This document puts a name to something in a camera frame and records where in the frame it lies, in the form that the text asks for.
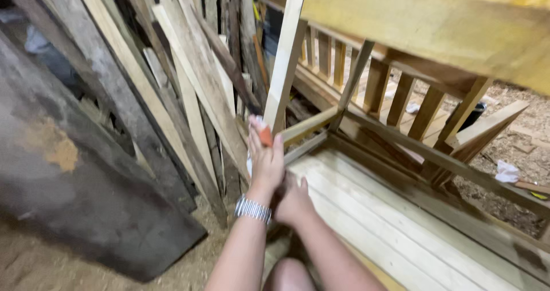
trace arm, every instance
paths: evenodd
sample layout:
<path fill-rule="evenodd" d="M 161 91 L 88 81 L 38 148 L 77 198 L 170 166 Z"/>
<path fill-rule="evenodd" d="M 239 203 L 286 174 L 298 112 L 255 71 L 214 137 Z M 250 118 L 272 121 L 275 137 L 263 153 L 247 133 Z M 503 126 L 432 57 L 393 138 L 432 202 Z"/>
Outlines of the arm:
<path fill-rule="evenodd" d="M 251 119 L 249 151 L 252 158 L 252 183 L 246 198 L 269 207 L 273 193 L 283 181 L 283 139 L 275 137 L 273 148 L 265 148 Z M 258 291 L 264 270 L 266 225 L 250 217 L 240 217 L 225 242 L 206 291 Z"/>
<path fill-rule="evenodd" d="M 315 211 L 307 194 L 307 181 L 298 186 L 296 177 L 286 177 L 286 192 L 275 218 L 298 234 L 327 291 L 383 291 L 385 287 L 336 237 Z"/>

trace leg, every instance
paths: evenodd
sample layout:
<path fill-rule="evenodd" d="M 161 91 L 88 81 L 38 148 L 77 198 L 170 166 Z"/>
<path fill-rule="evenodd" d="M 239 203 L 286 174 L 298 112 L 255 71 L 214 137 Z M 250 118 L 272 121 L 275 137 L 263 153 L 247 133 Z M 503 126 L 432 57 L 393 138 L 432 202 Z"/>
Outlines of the leg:
<path fill-rule="evenodd" d="M 264 291 L 315 291 L 315 286 L 302 262 L 282 258 L 267 277 Z"/>

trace hand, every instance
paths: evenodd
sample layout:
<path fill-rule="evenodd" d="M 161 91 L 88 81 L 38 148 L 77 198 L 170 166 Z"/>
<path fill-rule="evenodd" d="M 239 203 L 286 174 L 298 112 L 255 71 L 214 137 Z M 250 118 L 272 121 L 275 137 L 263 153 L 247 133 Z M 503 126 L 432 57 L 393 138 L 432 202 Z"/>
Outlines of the hand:
<path fill-rule="evenodd" d="M 252 160 L 252 180 L 247 198 L 268 206 L 275 189 L 281 185 L 284 177 L 283 138 L 277 134 L 273 148 L 265 147 L 258 132 L 262 127 L 251 117 L 248 145 Z"/>
<path fill-rule="evenodd" d="M 317 214 L 307 193 L 306 177 L 302 177 L 298 186 L 296 175 L 287 172 L 284 178 L 284 186 L 277 190 L 277 193 L 281 197 L 273 216 L 277 222 L 296 229 L 300 221 Z"/>

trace metal watch bracelet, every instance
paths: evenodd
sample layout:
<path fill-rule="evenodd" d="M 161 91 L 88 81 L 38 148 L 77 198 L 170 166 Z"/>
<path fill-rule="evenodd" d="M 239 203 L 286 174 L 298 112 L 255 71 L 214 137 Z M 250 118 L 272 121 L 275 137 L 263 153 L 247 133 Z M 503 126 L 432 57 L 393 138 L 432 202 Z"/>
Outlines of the metal watch bracelet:
<path fill-rule="evenodd" d="M 245 195 L 241 195 L 235 207 L 235 217 L 247 216 L 258 219 L 265 224 L 270 224 L 271 209 L 257 202 L 249 200 Z"/>

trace knee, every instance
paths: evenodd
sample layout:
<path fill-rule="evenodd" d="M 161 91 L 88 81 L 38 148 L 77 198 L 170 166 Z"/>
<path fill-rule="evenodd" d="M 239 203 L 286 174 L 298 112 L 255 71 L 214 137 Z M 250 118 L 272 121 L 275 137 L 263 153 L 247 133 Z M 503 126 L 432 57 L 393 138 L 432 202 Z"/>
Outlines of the knee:
<path fill-rule="evenodd" d="M 308 277 L 306 266 L 293 258 L 282 258 L 273 267 L 273 278 L 282 284 L 295 284 Z"/>

